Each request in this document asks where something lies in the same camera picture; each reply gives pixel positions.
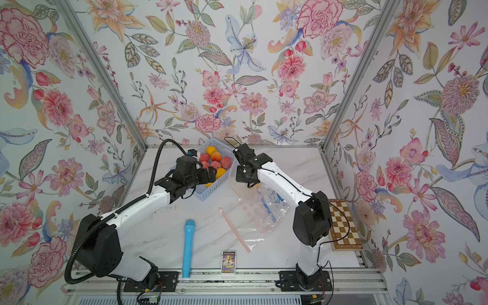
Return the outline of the clear pink zip-top bag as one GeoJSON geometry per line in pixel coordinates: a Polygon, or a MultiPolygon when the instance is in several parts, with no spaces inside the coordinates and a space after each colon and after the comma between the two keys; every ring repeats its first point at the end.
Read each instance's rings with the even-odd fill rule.
{"type": "Polygon", "coordinates": [[[233,190],[238,195],[238,198],[225,207],[219,208],[219,212],[229,226],[230,231],[248,253],[263,243],[281,225],[285,218],[280,220],[275,226],[268,226],[261,221],[259,208],[257,207],[259,204],[257,189],[260,185],[269,187],[263,183],[257,184],[253,188],[234,186],[233,190]]]}

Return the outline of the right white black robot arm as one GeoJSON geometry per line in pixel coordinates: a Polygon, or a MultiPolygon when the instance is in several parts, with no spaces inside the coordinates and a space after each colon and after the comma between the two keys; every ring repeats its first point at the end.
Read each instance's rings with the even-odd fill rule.
{"type": "Polygon", "coordinates": [[[320,264],[321,246],[333,228],[332,206],[327,195],[316,193],[298,184],[265,153],[257,155],[247,144],[234,148],[238,162],[236,181],[252,188],[260,183],[270,187],[291,207],[295,208],[292,224],[296,238],[301,242],[300,257],[293,273],[280,273],[280,288],[298,286],[312,291],[316,285],[325,285],[325,272],[320,264]]]}

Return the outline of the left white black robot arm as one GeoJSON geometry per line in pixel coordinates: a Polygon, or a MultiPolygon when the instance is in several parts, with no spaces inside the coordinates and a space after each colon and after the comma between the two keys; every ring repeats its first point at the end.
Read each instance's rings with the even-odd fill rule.
{"type": "Polygon", "coordinates": [[[157,285],[158,267],[151,261],[122,251],[120,240],[131,229],[161,208],[184,199],[187,191],[215,182],[217,170],[204,167],[195,157],[195,150],[180,150],[175,168],[161,179],[156,178],[158,162],[164,147],[175,141],[164,140],[157,150],[147,191],[114,211],[95,216],[90,214],[80,222],[71,256],[67,261],[64,279],[74,285],[93,277],[111,277],[119,281],[131,280],[146,288],[157,285]]]}

